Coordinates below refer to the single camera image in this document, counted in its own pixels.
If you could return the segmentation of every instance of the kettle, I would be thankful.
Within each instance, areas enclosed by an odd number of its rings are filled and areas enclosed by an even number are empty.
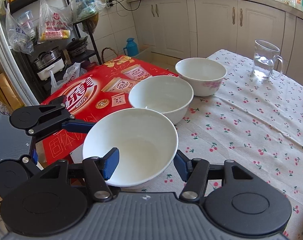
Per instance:
[[[124,47],[124,53],[126,56],[133,57],[139,53],[138,46],[137,46],[136,42],[134,42],[133,40],[134,40],[134,38],[127,39],[127,46]]]

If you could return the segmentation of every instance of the cooking pot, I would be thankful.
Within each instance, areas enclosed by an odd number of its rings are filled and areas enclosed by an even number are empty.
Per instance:
[[[52,62],[61,57],[58,47],[55,47],[47,52],[42,52],[39,54],[32,63],[34,64],[37,71],[48,67]]]
[[[76,57],[80,54],[83,54],[87,50],[87,45],[88,45],[88,42],[86,42],[84,45],[78,47],[77,49],[68,51],[69,56]]]
[[[70,52],[72,50],[80,48],[81,46],[83,46],[87,43],[87,39],[88,39],[88,36],[86,36],[84,38],[78,38],[78,39],[72,38],[72,41],[67,45],[66,50],[68,52]]]

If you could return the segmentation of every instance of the bowl with pink floral pattern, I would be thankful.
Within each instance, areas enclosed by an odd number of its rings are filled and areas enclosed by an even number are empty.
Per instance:
[[[222,64],[200,57],[183,59],[176,64],[175,69],[192,86],[194,95],[199,97],[216,93],[227,74]]]

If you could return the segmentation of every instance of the tablecloth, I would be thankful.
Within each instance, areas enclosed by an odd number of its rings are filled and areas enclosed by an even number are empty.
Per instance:
[[[193,99],[176,125],[178,148],[190,159],[233,159],[279,189],[292,205],[284,235],[303,239],[303,87],[284,75],[261,80],[252,74],[253,60],[227,50],[209,59],[228,74],[215,95]],[[206,194],[220,186],[221,181],[209,181]],[[139,190],[179,195],[183,187],[172,163]]]

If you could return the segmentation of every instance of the white ceramic bowl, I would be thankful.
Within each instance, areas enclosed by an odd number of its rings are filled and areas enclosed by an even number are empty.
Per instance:
[[[87,134],[83,159],[103,157],[119,149],[119,164],[108,185],[132,187],[162,173],[178,147],[176,128],[164,115],[150,109],[128,108],[99,120]]]
[[[227,69],[220,63],[208,58],[186,58],[175,66],[180,77],[194,89],[195,96],[211,96],[219,89]]]
[[[135,108],[148,108],[177,124],[185,116],[194,97],[191,85],[173,76],[155,76],[140,81],[129,93]]]

